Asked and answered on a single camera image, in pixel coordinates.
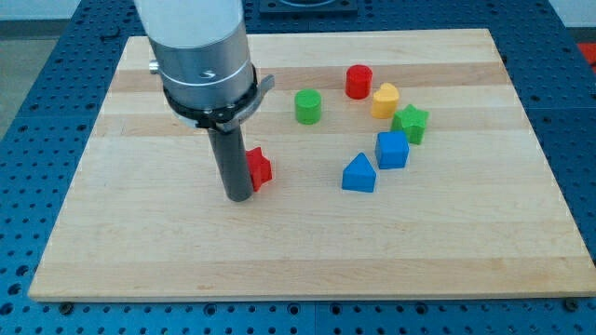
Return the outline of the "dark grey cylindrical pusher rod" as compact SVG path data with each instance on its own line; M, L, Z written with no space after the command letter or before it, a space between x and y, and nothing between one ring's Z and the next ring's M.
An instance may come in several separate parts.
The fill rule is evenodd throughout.
M234 202L249 199L253 188L241 128L229 132L209 128L208 134L227 197Z

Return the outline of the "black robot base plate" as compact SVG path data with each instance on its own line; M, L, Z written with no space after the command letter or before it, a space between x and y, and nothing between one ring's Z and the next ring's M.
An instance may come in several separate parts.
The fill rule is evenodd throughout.
M318 15L355 14L359 10L357 0L259 0L261 14L271 15Z

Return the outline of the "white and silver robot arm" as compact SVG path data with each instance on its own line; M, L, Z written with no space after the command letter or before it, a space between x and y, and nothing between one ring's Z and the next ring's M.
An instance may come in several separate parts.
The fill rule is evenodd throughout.
M153 72L176 116L205 128L229 199L253 186L241 124L262 98L239 0L135 0L154 55Z

